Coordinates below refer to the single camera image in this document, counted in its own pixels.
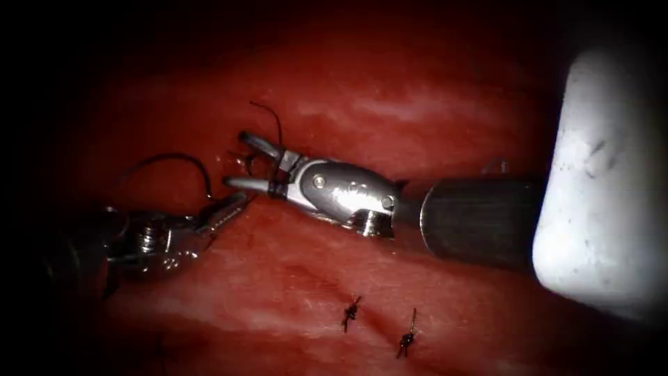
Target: surgical suture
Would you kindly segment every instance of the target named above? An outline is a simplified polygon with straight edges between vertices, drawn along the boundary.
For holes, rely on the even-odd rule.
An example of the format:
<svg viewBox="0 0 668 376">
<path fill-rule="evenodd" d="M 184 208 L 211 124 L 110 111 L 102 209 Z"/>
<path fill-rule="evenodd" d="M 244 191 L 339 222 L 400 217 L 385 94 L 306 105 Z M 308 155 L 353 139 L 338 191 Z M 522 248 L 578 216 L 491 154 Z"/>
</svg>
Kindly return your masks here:
<svg viewBox="0 0 668 376">
<path fill-rule="evenodd" d="M 341 325 L 343 325 L 343 332 L 344 332 L 344 333 L 348 333 L 348 321 L 349 321 L 349 320 L 355 320 L 355 319 L 356 319 L 357 308 L 358 308 L 358 307 L 357 307 L 357 304 L 360 302 L 361 299 L 362 299 L 361 296 L 357 297 L 357 299 L 355 299 L 355 302 L 352 303 L 352 304 L 351 304 L 348 308 L 346 308 L 346 310 L 344 311 L 344 312 L 345 312 L 345 318 L 344 318 L 343 321 L 341 322 Z"/>
<path fill-rule="evenodd" d="M 407 333 L 404 334 L 401 337 L 401 341 L 399 342 L 399 352 L 397 353 L 397 359 L 401 356 L 401 353 L 404 353 L 404 357 L 408 357 L 408 346 L 413 343 L 413 340 L 415 339 L 415 316 L 418 315 L 418 310 L 416 308 L 413 308 L 413 321 L 411 321 L 411 330 Z"/>
</svg>

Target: metal screw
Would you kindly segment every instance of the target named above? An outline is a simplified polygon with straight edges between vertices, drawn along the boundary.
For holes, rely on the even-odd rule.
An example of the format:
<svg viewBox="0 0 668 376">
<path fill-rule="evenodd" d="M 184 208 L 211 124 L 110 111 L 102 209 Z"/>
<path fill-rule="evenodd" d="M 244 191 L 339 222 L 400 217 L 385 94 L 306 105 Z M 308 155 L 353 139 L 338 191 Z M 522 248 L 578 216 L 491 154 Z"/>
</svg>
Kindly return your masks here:
<svg viewBox="0 0 668 376">
<path fill-rule="evenodd" d="M 313 177 L 313 185 L 318 189 L 323 189 L 325 187 L 325 177 L 322 175 L 316 175 Z"/>
<path fill-rule="evenodd" d="M 381 200 L 381 205 L 383 209 L 390 210 L 395 206 L 395 199 L 392 196 L 385 196 Z"/>
</svg>

